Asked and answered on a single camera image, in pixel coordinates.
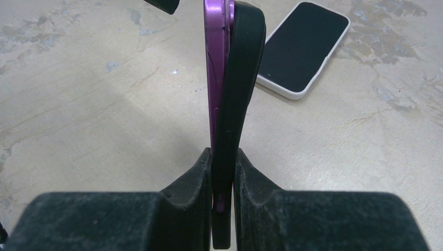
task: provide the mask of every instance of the black phone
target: black phone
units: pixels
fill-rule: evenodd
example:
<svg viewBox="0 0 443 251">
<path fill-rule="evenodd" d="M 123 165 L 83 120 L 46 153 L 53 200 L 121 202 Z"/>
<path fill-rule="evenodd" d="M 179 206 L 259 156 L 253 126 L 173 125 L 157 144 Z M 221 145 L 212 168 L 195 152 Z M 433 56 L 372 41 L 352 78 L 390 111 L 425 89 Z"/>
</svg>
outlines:
<svg viewBox="0 0 443 251">
<path fill-rule="evenodd" d="M 257 83 L 289 99 L 302 98 L 350 23 L 320 5 L 299 3 L 266 40 Z"/>
</svg>

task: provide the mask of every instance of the white phone case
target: white phone case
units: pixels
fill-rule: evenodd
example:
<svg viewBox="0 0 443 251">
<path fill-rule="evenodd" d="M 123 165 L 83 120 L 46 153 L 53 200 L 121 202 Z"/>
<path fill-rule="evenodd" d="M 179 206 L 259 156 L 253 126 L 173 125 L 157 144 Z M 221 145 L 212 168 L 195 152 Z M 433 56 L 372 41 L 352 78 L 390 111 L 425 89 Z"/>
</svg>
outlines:
<svg viewBox="0 0 443 251">
<path fill-rule="evenodd" d="M 331 12 L 334 12 L 336 14 L 339 14 L 343 17 L 345 17 L 348 21 L 348 25 L 346 26 L 346 28 L 343 30 L 343 33 L 340 35 L 339 39 L 337 40 L 337 42 L 335 43 L 334 47 L 332 48 L 332 50 L 328 53 L 328 56 L 324 59 L 323 63 L 321 64 L 320 68 L 318 69 L 318 71 L 316 72 L 316 74 L 314 75 L 314 77 L 312 77 L 312 79 L 309 81 L 308 85 L 306 86 L 306 88 L 304 90 L 302 90 L 301 92 L 293 92 L 291 90 L 288 90 L 272 81 L 269 81 L 268 79 L 264 78 L 263 76 L 261 76 L 260 74 L 257 76 L 257 83 L 273 90 L 274 92 L 288 98 L 291 100 L 297 100 L 297 99 L 301 99 L 303 98 L 303 96 L 308 92 L 309 88 L 311 87 L 312 83 L 317 79 L 317 77 L 320 75 L 320 72 L 323 70 L 324 66 L 326 65 L 326 63 L 329 60 L 329 57 L 332 55 L 332 53 L 335 51 L 335 48 L 337 48 L 337 46 L 339 45 L 340 41 L 342 41 L 343 37 L 345 36 L 347 30 L 349 29 L 350 25 L 351 25 L 351 20 L 341 14 L 338 13 L 334 10 L 331 10 L 329 8 L 326 8 L 322 5 L 319 5 L 317 3 L 313 3 L 310 1 L 302 1 L 300 3 L 298 3 L 292 10 L 291 12 L 283 19 L 283 21 L 277 26 L 277 28 L 271 33 L 271 35 L 266 39 L 266 43 L 272 38 L 272 36 L 278 31 L 278 29 L 280 28 L 280 26 L 286 21 L 286 19 L 292 14 L 292 12 L 294 12 L 294 10 L 298 7 L 298 5 L 300 5 L 301 3 L 311 3 L 311 4 L 315 4 L 317 6 L 320 6 L 324 9 L 327 9 Z"/>
</svg>

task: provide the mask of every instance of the stained surface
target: stained surface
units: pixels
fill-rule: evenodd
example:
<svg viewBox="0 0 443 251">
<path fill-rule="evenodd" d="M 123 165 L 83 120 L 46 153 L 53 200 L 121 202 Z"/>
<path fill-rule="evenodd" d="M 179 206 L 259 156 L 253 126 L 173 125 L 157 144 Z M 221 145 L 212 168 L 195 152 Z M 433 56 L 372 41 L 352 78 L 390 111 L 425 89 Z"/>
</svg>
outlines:
<svg viewBox="0 0 443 251">
<path fill-rule="evenodd" d="M 298 3 L 248 2 L 268 34 Z M 285 189 L 399 195 L 442 250 L 443 5 L 316 3 L 351 19 L 347 36 L 302 100 L 255 88 L 240 146 Z M 40 193 L 160 190 L 194 164 L 209 145 L 202 5 L 169 16 L 136 0 L 2 2 L 9 231 Z"/>
</svg>

